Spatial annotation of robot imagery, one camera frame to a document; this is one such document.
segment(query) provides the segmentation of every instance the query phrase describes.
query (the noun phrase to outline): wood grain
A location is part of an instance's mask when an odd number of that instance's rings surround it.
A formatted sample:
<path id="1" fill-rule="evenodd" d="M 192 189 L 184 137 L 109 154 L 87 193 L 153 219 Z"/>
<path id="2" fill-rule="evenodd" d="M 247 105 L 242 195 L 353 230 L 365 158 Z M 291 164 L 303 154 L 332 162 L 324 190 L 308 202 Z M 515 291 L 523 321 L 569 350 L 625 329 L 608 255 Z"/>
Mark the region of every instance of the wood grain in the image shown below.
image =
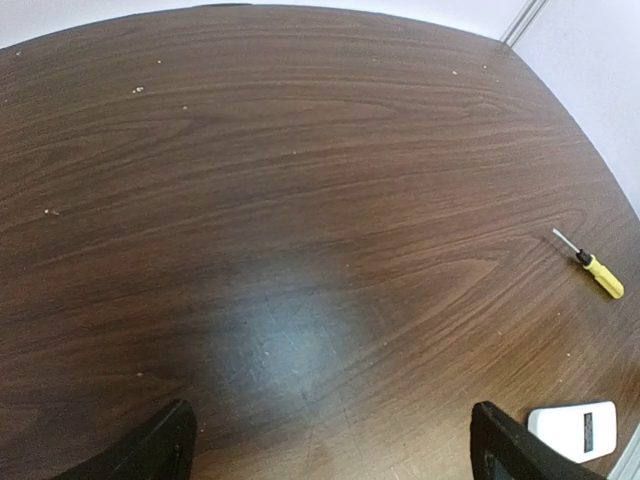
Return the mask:
<path id="1" fill-rule="evenodd" d="M 5 49 L 0 72 L 3 478 L 175 397 L 199 480 L 470 478 L 481 400 L 613 400 L 618 454 L 640 420 L 640 225 L 498 43 L 200 8 Z"/>

